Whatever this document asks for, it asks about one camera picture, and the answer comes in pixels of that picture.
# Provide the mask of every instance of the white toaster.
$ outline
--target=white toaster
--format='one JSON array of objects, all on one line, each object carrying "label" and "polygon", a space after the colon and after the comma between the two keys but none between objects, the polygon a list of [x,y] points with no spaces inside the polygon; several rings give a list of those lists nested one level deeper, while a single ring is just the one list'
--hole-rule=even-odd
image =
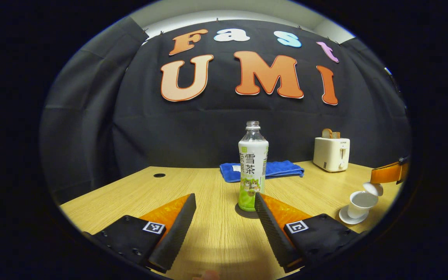
[{"label": "white toaster", "polygon": [[339,172],[348,167],[350,139],[317,137],[314,141],[313,163],[328,172]]}]

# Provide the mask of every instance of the white cup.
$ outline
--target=white cup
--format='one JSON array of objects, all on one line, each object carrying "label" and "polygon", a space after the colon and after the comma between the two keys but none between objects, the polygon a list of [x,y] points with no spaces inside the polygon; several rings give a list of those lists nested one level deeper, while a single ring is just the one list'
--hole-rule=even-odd
[{"label": "white cup", "polygon": [[366,191],[356,191],[350,195],[348,216],[352,219],[361,218],[376,205],[378,197]]}]

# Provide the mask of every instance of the orange letter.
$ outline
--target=orange letter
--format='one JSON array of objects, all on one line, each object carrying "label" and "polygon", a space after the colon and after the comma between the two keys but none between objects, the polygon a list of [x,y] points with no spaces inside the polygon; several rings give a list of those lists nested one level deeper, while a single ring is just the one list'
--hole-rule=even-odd
[{"label": "orange letter", "polygon": [[189,32],[187,34],[175,37],[172,39],[176,41],[174,43],[174,49],[169,53],[169,55],[175,55],[176,53],[182,53],[185,50],[192,49],[194,45],[190,45],[190,42],[196,43],[201,39],[200,34],[207,33],[208,30],[196,30]]},{"label": "orange letter", "polygon": [[179,69],[184,65],[184,61],[178,60],[167,63],[160,69],[163,72],[160,91],[163,98],[169,101],[184,101],[197,97],[207,86],[208,62],[214,59],[211,54],[193,57],[190,62],[194,64],[193,84],[186,88],[177,85]]},{"label": "orange letter", "polygon": [[338,99],[334,95],[333,85],[333,72],[324,66],[318,65],[316,67],[322,77],[322,86],[324,87],[324,93],[322,94],[322,101],[326,104],[337,105]]},{"label": "orange letter", "polygon": [[297,79],[294,58],[278,55],[272,66],[253,51],[237,51],[234,53],[241,62],[241,84],[236,87],[236,93],[243,95],[255,95],[260,92],[260,87],[255,85],[256,76],[267,94],[272,94],[278,79],[281,78],[281,86],[278,94],[283,97],[303,98],[304,92],[300,89]]}]

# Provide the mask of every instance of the cup lid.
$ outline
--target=cup lid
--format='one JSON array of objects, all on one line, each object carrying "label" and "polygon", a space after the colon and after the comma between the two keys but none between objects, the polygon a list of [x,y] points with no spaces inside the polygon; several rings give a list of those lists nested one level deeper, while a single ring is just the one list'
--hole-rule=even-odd
[{"label": "cup lid", "polygon": [[363,183],[362,186],[366,191],[375,196],[383,195],[383,186],[381,184],[372,184],[370,182]]}]

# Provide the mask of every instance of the wooden table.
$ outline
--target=wooden table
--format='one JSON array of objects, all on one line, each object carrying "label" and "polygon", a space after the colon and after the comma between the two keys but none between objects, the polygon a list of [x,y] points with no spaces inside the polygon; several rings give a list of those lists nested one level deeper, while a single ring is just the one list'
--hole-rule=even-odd
[{"label": "wooden table", "polygon": [[[338,221],[338,211],[349,203],[350,194],[364,190],[362,184],[371,176],[371,168],[351,163],[339,173],[325,172],[311,161],[297,164],[305,169],[304,177],[268,179],[265,194],[310,215],[326,213]],[[156,173],[166,176],[156,178]],[[400,189],[395,183],[383,186],[384,194],[368,218],[347,227],[361,232],[378,223]],[[284,273],[276,261],[260,221],[236,214],[239,187],[239,182],[226,183],[218,168],[148,167],[73,199],[61,209],[81,231],[96,234],[123,215],[139,217],[195,193],[192,224],[165,276],[190,280],[204,270],[216,270],[222,280],[266,280],[291,274]]]}]

